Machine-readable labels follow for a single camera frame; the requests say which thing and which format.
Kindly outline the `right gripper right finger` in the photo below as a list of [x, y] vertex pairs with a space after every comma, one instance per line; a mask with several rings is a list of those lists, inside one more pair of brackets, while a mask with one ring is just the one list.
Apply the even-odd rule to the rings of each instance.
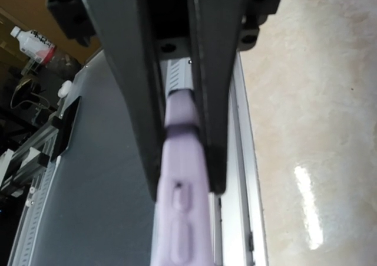
[[227, 179], [229, 87], [242, 27], [244, 0], [187, 0], [194, 96], [210, 190]]

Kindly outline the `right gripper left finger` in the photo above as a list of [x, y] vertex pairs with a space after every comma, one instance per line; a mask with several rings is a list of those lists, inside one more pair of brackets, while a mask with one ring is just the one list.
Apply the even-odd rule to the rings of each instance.
[[164, 93], [147, 0], [82, 0], [127, 104], [152, 199], [164, 140]]

